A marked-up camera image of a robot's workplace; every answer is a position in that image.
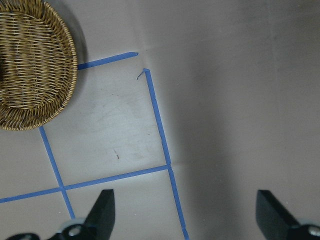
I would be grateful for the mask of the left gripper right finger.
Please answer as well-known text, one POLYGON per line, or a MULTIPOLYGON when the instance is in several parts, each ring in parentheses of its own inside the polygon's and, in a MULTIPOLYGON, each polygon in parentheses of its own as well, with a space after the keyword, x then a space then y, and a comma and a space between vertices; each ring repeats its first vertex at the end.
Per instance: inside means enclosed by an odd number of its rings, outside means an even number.
POLYGON ((320 227, 301 224, 269 190, 256 194, 255 220, 266 240, 318 240, 320 227))

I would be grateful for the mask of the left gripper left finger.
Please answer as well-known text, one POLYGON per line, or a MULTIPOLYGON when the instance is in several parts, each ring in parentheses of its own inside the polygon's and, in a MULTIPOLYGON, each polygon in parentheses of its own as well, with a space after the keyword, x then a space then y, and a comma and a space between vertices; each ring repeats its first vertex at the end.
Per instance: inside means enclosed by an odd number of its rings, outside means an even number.
POLYGON ((116 221, 115 193, 101 191, 83 221, 73 221, 58 230, 51 240, 109 240, 116 221))

